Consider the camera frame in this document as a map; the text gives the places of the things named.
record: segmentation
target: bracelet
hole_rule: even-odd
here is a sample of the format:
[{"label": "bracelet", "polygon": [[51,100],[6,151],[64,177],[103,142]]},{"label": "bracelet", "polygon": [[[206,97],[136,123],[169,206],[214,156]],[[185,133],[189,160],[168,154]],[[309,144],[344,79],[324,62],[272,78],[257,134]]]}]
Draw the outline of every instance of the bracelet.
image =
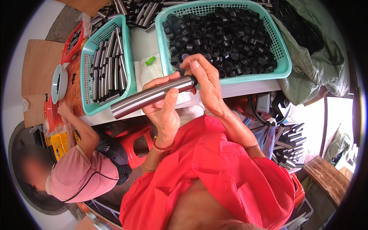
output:
[{"label": "bracelet", "polygon": [[166,151],[169,151],[170,149],[172,149],[175,145],[175,140],[173,141],[173,143],[169,146],[169,147],[166,147],[166,148],[159,148],[157,147],[156,145],[156,139],[157,139],[157,136],[154,137],[153,139],[153,147],[155,148],[155,150],[157,151],[160,151],[160,152],[166,152]]}]

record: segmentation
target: teal plastic basket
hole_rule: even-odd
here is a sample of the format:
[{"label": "teal plastic basket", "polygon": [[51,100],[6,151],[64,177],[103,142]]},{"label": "teal plastic basket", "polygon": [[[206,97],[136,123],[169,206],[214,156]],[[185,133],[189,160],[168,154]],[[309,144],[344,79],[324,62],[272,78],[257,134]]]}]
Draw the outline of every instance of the teal plastic basket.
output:
[{"label": "teal plastic basket", "polygon": [[[92,89],[93,79],[89,75],[91,64],[95,51],[101,41],[106,41],[110,38],[116,27],[121,27],[123,34],[124,59],[127,71],[128,85],[123,95],[119,98],[100,106],[98,103],[93,103]],[[86,115],[92,116],[106,108],[109,108],[113,103],[116,103],[124,98],[137,93],[137,84],[135,82],[134,60],[132,41],[130,40],[130,31],[126,24],[124,15],[118,15],[103,25],[95,34],[93,34],[84,45],[81,53],[81,93],[82,106]]]},{"label": "teal plastic basket", "polygon": [[277,68],[273,73],[268,74],[247,74],[241,75],[232,78],[223,78],[220,79],[221,85],[230,85],[236,83],[243,82],[251,82],[251,81],[260,81],[260,80],[270,80],[270,79],[279,79],[285,78],[289,76],[291,73],[291,58],[289,52],[286,49],[284,40],[281,37],[281,34],[272,20],[271,16],[268,12],[260,6],[258,3],[247,0],[238,0],[238,1],[227,1],[227,0],[201,0],[201,1],[193,1],[183,4],[178,4],[175,6],[168,7],[161,11],[156,19],[155,19],[155,27],[157,33],[157,41],[159,45],[160,51],[160,59],[161,59],[161,67],[164,76],[174,73],[176,70],[170,64],[171,60],[171,52],[169,50],[170,47],[170,39],[164,33],[162,23],[167,20],[167,16],[169,14],[174,14],[177,17],[182,17],[186,14],[195,14],[199,16],[205,16],[209,13],[214,13],[217,7],[225,8],[240,8],[240,9],[251,9],[257,13],[259,13],[259,18],[263,19],[263,24],[265,26],[266,31],[269,33],[270,38],[273,41],[270,50],[275,56],[275,60],[277,60]]}]

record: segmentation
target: yellow plastic crate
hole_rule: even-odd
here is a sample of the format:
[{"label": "yellow plastic crate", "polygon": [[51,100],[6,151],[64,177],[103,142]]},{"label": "yellow plastic crate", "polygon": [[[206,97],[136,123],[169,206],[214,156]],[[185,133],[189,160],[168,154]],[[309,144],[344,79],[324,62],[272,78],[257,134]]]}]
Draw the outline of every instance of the yellow plastic crate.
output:
[{"label": "yellow plastic crate", "polygon": [[45,137],[46,146],[52,145],[51,137],[46,137],[45,133],[43,133],[43,136]]},{"label": "yellow plastic crate", "polygon": [[[77,134],[74,132],[75,140],[77,144],[81,141]],[[64,132],[62,134],[56,134],[51,137],[52,147],[54,149],[56,160],[59,161],[62,156],[64,156],[68,152],[68,137],[67,133]]]}]

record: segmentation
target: fingernail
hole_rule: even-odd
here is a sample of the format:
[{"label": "fingernail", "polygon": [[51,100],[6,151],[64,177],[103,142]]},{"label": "fingernail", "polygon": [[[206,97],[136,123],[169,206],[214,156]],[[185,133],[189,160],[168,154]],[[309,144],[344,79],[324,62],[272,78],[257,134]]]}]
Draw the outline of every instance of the fingernail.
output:
[{"label": "fingernail", "polygon": [[194,67],[198,68],[198,67],[199,67],[199,62],[194,61],[194,62],[193,62],[193,65],[194,65]]},{"label": "fingernail", "polygon": [[173,90],[171,93],[170,93],[170,96],[173,97],[173,98],[176,98],[178,97],[178,94],[179,94],[179,90]]}]

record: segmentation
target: wooden plank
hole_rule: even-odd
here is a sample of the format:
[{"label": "wooden plank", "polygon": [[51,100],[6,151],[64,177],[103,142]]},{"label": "wooden plank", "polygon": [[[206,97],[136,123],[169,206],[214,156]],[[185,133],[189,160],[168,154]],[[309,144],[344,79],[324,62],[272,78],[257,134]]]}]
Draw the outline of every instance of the wooden plank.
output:
[{"label": "wooden plank", "polygon": [[81,53],[79,53],[74,60],[67,66],[68,71],[68,88],[65,93],[64,100],[73,108],[74,114],[77,117],[85,115],[82,106],[81,85],[80,85],[80,67],[81,67]]},{"label": "wooden plank", "polygon": [[85,216],[74,228],[74,230],[94,230],[96,227],[93,225],[92,220]]},{"label": "wooden plank", "polygon": [[30,39],[22,69],[22,96],[51,93],[52,77],[64,43]]},{"label": "wooden plank", "polygon": [[29,110],[24,112],[24,126],[26,128],[43,124],[45,118],[43,116],[43,105],[46,100],[45,94],[36,94],[24,96],[29,103]]},{"label": "wooden plank", "polygon": [[68,6],[76,8],[91,17],[96,16],[99,9],[103,7],[106,3],[109,3],[109,0],[57,0],[61,3],[64,3]]},{"label": "wooden plank", "polygon": [[334,206],[339,207],[349,186],[349,180],[320,156],[305,164],[304,170],[326,191]]}]

